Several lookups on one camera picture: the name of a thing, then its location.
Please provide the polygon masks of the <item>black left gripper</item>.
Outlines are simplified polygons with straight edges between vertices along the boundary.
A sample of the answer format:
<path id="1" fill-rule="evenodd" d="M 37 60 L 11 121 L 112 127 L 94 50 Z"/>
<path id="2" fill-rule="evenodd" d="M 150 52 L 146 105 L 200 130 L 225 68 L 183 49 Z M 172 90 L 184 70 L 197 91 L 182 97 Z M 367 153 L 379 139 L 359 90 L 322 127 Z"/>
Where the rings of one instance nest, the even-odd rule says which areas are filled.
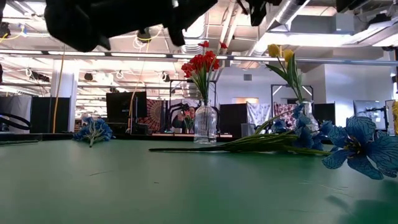
<path id="1" fill-rule="evenodd" d="M 218 0 L 143 0 L 140 9 L 138 29 L 162 24 L 167 27 L 172 43 L 181 47 L 185 45 L 182 33 L 188 29 L 200 16 L 211 9 Z"/>

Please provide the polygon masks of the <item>amber glass bottle vase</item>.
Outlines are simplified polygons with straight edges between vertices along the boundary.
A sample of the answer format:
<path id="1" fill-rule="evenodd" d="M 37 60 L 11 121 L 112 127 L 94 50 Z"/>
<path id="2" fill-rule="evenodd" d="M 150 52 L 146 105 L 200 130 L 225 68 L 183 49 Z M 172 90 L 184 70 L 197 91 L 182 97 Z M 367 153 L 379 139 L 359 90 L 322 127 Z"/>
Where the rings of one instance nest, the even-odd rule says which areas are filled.
<path id="1" fill-rule="evenodd" d="M 394 123 L 394 134 L 398 136 L 398 100 L 393 101 L 391 111 Z"/>

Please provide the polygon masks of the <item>clear ribbed glass bottle vase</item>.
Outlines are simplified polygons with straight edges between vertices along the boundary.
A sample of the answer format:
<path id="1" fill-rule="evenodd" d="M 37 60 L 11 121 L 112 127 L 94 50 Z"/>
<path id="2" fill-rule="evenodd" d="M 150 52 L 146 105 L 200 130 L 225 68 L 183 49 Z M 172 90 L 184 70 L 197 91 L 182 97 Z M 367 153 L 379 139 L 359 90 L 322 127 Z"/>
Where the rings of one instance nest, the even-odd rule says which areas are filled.
<path id="1" fill-rule="evenodd" d="M 196 144 L 215 144 L 217 134 L 218 114 L 210 104 L 205 101 L 195 111 L 194 139 Z"/>

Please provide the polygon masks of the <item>clear flared glass vase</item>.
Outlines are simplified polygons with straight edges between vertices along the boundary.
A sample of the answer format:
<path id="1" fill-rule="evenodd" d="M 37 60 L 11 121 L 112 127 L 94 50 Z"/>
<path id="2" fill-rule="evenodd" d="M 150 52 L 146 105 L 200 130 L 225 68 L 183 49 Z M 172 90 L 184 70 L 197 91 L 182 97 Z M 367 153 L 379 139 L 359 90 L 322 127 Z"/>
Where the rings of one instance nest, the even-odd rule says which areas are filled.
<path id="1" fill-rule="evenodd" d="M 297 128 L 307 127 L 312 136 L 319 133 L 319 124 L 313 115 L 312 101 L 298 102 L 298 109 L 295 114 L 297 115 Z"/>

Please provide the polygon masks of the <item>long ceiling light bar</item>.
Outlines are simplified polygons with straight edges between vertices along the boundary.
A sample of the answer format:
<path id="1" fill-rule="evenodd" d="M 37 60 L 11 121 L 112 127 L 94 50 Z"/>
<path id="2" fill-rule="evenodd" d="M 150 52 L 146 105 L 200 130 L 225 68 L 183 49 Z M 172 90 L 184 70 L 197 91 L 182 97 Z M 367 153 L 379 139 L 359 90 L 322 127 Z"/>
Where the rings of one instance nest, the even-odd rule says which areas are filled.
<path id="1" fill-rule="evenodd" d="M 192 54 L 150 54 L 150 53 L 126 53 L 126 52 L 75 52 L 75 51 L 45 51 L 45 50 L 14 50 L 0 49 L 0 55 L 10 56 L 38 56 L 38 57 L 61 57 L 69 58 L 90 58 L 90 59 L 144 59 L 144 60 L 185 60 L 194 57 Z M 299 63 L 317 64 L 342 64 L 342 65 L 369 65 L 369 66 L 388 66 L 398 67 L 398 61 L 386 60 L 353 60 L 345 58 L 296 58 Z"/>

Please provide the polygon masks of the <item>mandala patterned tapestry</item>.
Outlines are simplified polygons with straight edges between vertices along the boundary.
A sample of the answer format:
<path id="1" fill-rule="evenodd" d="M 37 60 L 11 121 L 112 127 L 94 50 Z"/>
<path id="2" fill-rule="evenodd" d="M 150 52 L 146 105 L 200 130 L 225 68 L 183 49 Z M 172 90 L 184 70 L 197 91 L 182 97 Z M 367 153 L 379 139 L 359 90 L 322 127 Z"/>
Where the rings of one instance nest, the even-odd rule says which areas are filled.
<path id="1" fill-rule="evenodd" d="M 147 116 L 139 118 L 138 122 L 148 125 L 153 131 L 159 131 L 164 113 L 164 100 L 147 100 Z"/>

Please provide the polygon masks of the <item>person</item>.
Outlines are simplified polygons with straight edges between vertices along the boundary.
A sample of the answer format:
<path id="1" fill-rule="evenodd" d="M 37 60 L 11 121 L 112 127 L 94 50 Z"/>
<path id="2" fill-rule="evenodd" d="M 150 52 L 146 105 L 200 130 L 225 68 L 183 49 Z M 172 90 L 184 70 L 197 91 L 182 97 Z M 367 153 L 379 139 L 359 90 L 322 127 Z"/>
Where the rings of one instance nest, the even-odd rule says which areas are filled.
<path id="1" fill-rule="evenodd" d="M 190 106 L 187 110 L 181 110 L 172 121 L 174 128 L 180 128 L 182 133 L 194 133 L 195 108 Z"/>

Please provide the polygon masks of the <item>black monitor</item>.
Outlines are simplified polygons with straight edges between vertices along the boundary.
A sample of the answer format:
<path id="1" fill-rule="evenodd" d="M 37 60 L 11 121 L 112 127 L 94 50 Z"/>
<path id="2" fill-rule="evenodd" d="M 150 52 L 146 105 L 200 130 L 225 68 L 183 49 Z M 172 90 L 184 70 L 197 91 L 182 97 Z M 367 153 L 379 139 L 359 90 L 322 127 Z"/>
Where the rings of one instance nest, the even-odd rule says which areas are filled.
<path id="1" fill-rule="evenodd" d="M 315 117 L 318 124 L 322 124 L 324 121 L 331 121 L 335 124 L 336 113 L 334 103 L 322 103 L 313 105 L 313 116 Z"/>
<path id="2" fill-rule="evenodd" d="M 145 91 L 107 93 L 107 119 L 111 123 L 127 123 L 130 117 L 147 116 L 147 93 Z"/>

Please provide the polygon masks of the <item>pink floral cloth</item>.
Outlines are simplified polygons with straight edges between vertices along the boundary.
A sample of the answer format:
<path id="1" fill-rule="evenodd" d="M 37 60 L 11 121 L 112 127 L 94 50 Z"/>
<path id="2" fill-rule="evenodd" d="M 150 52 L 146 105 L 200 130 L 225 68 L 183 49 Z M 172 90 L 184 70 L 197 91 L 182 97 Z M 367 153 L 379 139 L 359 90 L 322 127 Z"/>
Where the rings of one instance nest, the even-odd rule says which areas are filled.
<path id="1" fill-rule="evenodd" d="M 287 127 L 292 129 L 296 125 L 296 119 L 294 118 L 293 109 L 296 104 L 285 104 L 276 103 L 273 104 L 274 116 L 279 116 L 280 119 L 284 120 Z"/>

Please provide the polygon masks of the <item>white patterned cloth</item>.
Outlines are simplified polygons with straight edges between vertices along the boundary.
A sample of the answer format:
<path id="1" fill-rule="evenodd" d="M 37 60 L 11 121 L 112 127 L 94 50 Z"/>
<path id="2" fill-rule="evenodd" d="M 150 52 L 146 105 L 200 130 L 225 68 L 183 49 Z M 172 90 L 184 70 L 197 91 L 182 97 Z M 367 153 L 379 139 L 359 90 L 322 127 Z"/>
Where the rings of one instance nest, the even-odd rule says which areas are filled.
<path id="1" fill-rule="evenodd" d="M 262 125 L 270 118 L 271 106 L 266 103 L 246 103 L 248 123 Z"/>

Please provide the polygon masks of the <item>black partition panel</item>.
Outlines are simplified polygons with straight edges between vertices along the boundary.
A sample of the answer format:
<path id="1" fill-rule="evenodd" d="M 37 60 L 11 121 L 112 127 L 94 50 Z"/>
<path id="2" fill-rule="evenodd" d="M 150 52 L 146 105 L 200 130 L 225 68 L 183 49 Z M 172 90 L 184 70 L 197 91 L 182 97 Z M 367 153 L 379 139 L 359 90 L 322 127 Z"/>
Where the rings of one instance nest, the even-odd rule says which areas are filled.
<path id="1" fill-rule="evenodd" d="M 240 138 L 241 125 L 248 121 L 247 104 L 220 105 L 219 125 L 221 133 L 231 134 L 234 138 Z"/>
<path id="2" fill-rule="evenodd" d="M 55 117 L 55 133 L 67 133 L 69 129 L 70 98 L 33 97 L 30 111 L 30 133 L 52 133 L 53 114 Z"/>

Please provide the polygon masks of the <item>grey monitor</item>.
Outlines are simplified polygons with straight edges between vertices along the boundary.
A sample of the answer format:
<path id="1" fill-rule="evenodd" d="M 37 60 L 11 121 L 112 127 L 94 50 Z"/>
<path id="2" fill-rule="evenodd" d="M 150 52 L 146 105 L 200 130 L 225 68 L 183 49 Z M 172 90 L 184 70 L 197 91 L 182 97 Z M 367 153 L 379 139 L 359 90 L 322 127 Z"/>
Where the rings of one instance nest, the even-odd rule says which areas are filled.
<path id="1" fill-rule="evenodd" d="M 381 112 L 377 110 L 380 108 L 379 101 L 372 100 L 354 100 L 353 108 L 355 116 L 365 116 L 371 119 L 381 118 Z"/>

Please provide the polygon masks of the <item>green table mat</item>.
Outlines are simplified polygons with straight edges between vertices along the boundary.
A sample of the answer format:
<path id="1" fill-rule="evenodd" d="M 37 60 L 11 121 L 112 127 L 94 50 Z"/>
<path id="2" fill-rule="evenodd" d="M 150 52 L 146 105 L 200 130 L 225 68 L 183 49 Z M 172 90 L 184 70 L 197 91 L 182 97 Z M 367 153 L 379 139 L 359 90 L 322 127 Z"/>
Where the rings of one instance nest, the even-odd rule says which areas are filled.
<path id="1" fill-rule="evenodd" d="M 398 179 L 316 156 L 162 146 L 1 146 L 0 224 L 398 224 Z"/>

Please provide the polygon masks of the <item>grey cloth screen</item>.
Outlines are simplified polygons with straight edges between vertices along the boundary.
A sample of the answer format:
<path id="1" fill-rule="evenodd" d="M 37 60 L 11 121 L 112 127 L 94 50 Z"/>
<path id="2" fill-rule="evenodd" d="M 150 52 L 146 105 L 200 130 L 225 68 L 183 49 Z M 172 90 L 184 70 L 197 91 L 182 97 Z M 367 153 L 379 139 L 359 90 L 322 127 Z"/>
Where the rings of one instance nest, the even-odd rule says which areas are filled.
<path id="1" fill-rule="evenodd" d="M 25 123 L 11 118 L 9 116 L 1 115 L 1 113 L 13 114 L 30 121 L 32 97 L 26 95 L 0 96 L 0 118 L 15 122 L 19 125 L 25 126 Z M 29 130 L 18 129 L 9 124 L 0 121 L 0 132 L 11 132 L 14 134 L 29 134 Z"/>

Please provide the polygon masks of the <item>silver ventilation duct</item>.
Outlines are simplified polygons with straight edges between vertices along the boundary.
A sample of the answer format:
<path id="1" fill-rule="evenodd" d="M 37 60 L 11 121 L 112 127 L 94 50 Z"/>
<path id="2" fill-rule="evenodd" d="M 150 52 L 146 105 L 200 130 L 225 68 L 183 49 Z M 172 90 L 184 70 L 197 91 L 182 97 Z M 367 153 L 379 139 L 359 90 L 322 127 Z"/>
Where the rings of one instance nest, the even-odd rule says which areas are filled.
<path id="1" fill-rule="evenodd" d="M 298 16 L 299 12 L 304 7 L 301 7 L 300 10 L 298 10 L 298 8 L 296 7 L 295 9 L 297 11 L 293 15 L 291 15 L 290 13 L 293 12 L 292 6 L 277 7 L 267 5 L 267 15 L 265 16 L 265 18 L 263 18 L 259 26 L 255 26 L 258 28 L 258 40 L 247 51 L 246 56 L 262 56 L 267 50 L 267 46 L 274 42 L 273 40 L 271 40 L 271 35 L 290 32 L 292 27 L 292 21 Z"/>
<path id="2" fill-rule="evenodd" d="M 202 43 L 205 38 L 205 16 L 200 16 L 188 29 L 183 30 L 183 37 L 185 45 L 181 46 L 181 54 L 197 55 L 204 52 L 204 48 L 200 47 L 198 44 Z M 188 86 L 187 93 L 189 98 L 199 99 L 200 93 L 197 87 L 193 83 L 185 82 Z"/>

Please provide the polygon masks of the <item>black rig frame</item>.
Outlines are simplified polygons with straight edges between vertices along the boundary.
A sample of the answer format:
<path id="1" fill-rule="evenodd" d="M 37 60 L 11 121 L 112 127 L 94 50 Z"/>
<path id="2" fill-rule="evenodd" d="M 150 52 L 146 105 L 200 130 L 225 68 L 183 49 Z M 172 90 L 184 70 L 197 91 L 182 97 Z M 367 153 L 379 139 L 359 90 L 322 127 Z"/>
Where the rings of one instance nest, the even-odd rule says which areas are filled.
<path id="1" fill-rule="evenodd" d="M 218 106 L 218 95 L 217 95 L 217 81 L 210 80 L 209 94 L 212 96 L 212 100 L 208 100 L 211 106 Z M 180 79 L 170 79 L 169 81 L 169 95 L 166 99 L 169 101 L 169 107 L 171 107 L 172 98 L 184 99 L 184 98 L 198 98 L 199 91 L 197 87 L 190 85 L 193 84 L 191 80 L 180 80 Z"/>

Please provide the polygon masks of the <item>black aluminium table frame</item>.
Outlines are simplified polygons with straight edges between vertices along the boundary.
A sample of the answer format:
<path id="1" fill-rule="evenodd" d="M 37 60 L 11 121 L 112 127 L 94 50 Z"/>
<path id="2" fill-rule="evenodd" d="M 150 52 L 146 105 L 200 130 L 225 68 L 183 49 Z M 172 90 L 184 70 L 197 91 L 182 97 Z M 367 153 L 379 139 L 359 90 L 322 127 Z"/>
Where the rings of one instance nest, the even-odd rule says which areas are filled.
<path id="1" fill-rule="evenodd" d="M 72 133 L 0 134 L 0 141 L 58 141 L 72 138 Z"/>

